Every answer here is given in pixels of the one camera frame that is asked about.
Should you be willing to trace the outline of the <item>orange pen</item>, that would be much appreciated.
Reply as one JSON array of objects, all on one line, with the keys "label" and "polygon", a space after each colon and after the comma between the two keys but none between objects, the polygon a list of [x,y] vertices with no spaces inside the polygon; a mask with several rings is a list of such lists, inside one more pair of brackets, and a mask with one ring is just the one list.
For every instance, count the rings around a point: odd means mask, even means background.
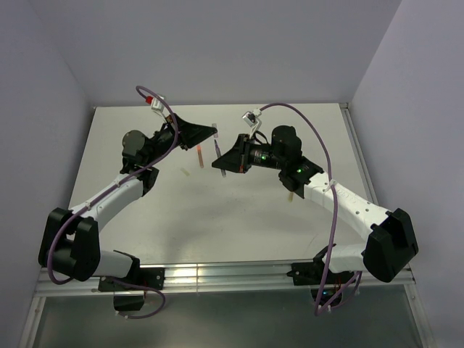
[{"label": "orange pen", "polygon": [[204,159],[203,159],[203,155],[202,155],[202,147],[200,144],[196,145],[196,152],[197,152],[197,156],[198,156],[198,160],[199,160],[199,167],[201,169],[204,168]]}]

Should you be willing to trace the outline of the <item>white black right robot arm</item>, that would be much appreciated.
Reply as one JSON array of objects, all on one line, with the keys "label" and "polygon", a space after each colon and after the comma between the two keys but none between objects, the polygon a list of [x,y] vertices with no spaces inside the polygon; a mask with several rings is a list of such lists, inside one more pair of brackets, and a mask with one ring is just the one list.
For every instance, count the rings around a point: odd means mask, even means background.
[{"label": "white black right robot arm", "polygon": [[328,283],[338,273],[363,271],[389,283],[418,253],[410,215],[400,208],[379,207],[331,179],[303,156],[294,127],[274,128],[269,144],[256,143],[242,133],[212,163],[213,168],[232,173],[246,173],[253,166],[276,169],[288,191],[335,213],[363,239],[361,244],[334,245],[321,252],[313,267],[319,281]]}]

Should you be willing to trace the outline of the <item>purple pen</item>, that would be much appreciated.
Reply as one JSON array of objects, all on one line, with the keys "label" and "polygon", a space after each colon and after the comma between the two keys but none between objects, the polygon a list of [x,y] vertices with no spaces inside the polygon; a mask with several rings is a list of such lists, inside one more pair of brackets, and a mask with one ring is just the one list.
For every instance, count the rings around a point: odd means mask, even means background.
[{"label": "purple pen", "polygon": [[[215,146],[215,153],[217,155],[217,158],[220,159],[221,158],[221,152],[220,152],[220,147],[218,145],[218,142],[216,139],[214,139],[214,146]],[[226,177],[226,171],[224,169],[220,169],[220,172],[221,172],[221,175],[223,178]]]}]

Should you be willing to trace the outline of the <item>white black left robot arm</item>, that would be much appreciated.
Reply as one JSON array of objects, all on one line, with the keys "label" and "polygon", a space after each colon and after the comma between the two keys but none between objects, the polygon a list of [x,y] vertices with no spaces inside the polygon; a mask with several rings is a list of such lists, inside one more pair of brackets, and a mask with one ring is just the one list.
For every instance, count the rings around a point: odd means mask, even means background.
[{"label": "white black left robot arm", "polygon": [[113,277],[124,289],[140,284],[140,260],[119,251],[104,251],[99,234],[108,222],[129,204],[154,187],[160,160],[179,147],[194,148],[214,136],[217,129],[170,115],[152,137],[139,130],[122,139],[123,167],[106,188],[69,210],[56,208],[47,217],[38,254],[38,263],[47,269],[52,282],[62,285],[55,273],[67,281],[87,281],[92,276]]}]

